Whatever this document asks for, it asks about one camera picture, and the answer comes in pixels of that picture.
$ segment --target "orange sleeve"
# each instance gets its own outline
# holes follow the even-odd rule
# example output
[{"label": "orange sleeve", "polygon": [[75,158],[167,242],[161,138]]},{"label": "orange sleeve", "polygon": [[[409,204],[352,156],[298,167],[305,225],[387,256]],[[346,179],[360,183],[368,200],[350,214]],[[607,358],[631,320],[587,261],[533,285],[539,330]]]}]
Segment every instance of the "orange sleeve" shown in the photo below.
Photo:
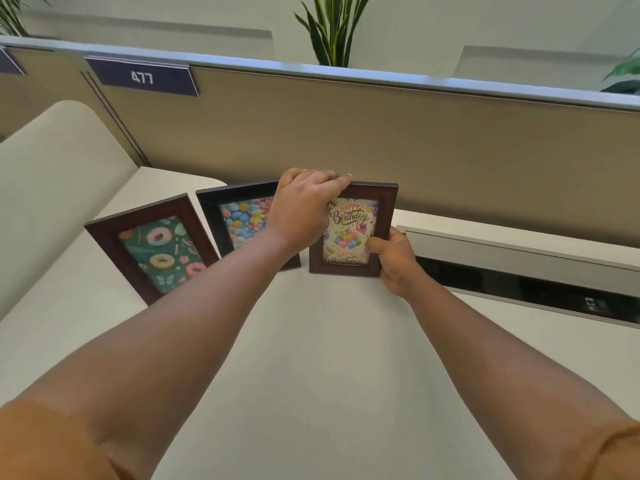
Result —
[{"label": "orange sleeve", "polygon": [[0,409],[0,479],[123,480],[82,425],[30,401]]},{"label": "orange sleeve", "polygon": [[563,463],[554,480],[640,479],[640,422],[601,428]]}]

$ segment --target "framed birthday picture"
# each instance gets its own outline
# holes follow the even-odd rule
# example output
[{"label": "framed birthday picture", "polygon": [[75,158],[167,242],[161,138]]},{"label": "framed birthday picture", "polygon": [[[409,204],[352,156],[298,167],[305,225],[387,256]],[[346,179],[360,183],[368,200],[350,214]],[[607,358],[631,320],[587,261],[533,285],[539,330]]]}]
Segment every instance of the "framed birthday picture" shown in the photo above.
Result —
[{"label": "framed birthday picture", "polygon": [[[240,249],[263,231],[277,188],[278,181],[272,180],[196,192],[221,257]],[[300,266],[300,256],[295,255],[282,270]]]},{"label": "framed birthday picture", "polygon": [[187,194],[87,222],[84,228],[148,305],[218,261]]},{"label": "framed birthday picture", "polygon": [[309,272],[380,276],[380,259],[369,255],[371,236],[388,239],[397,184],[352,182],[330,203],[329,227],[309,248]]}]

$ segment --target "person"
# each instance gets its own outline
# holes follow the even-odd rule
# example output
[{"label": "person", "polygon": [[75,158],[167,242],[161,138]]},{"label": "person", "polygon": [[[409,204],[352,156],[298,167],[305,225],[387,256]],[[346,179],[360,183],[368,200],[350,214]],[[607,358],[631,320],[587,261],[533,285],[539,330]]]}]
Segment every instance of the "person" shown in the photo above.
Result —
[{"label": "person", "polygon": [[[262,233],[4,405],[0,478],[151,478],[260,295],[288,259],[322,236],[328,202],[350,182],[332,171],[288,170]],[[367,247],[519,480],[640,478],[638,422],[433,281],[397,230]]]}]

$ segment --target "potted plant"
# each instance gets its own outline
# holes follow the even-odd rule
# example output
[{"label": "potted plant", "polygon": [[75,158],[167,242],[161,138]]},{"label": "potted plant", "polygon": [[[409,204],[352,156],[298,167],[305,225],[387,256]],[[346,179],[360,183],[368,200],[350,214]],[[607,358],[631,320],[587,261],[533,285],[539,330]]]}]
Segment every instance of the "potted plant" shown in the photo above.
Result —
[{"label": "potted plant", "polygon": [[28,37],[29,33],[22,23],[20,10],[27,6],[23,0],[0,0],[0,32],[3,35]]},{"label": "potted plant", "polygon": [[311,45],[320,65],[349,66],[353,32],[368,2],[369,0],[324,0],[323,8],[320,0],[314,0],[316,19],[301,1],[307,16],[301,17],[297,13],[294,15],[309,32]]},{"label": "potted plant", "polygon": [[[637,48],[636,51],[629,56],[628,61],[622,62],[621,64],[613,67],[613,70],[607,74],[604,80],[607,80],[610,77],[640,74],[640,57],[634,57],[638,50],[640,50],[640,48]],[[640,96],[640,80],[623,80],[601,90],[601,93],[632,94]]]}]

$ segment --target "hand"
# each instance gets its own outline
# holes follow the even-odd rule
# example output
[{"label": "hand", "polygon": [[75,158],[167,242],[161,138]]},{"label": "hand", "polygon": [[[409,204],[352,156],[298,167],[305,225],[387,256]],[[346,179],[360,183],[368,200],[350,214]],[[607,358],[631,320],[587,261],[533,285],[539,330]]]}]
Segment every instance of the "hand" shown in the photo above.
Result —
[{"label": "hand", "polygon": [[334,171],[286,171],[273,198],[266,231],[277,233],[292,255],[308,248],[329,227],[329,201],[350,183],[351,175],[338,177]]},{"label": "hand", "polygon": [[370,253],[377,253],[382,263],[380,277],[389,291],[402,298],[409,298],[412,284],[424,271],[415,260],[415,254],[407,236],[391,227],[389,240],[370,237],[365,247]]}]

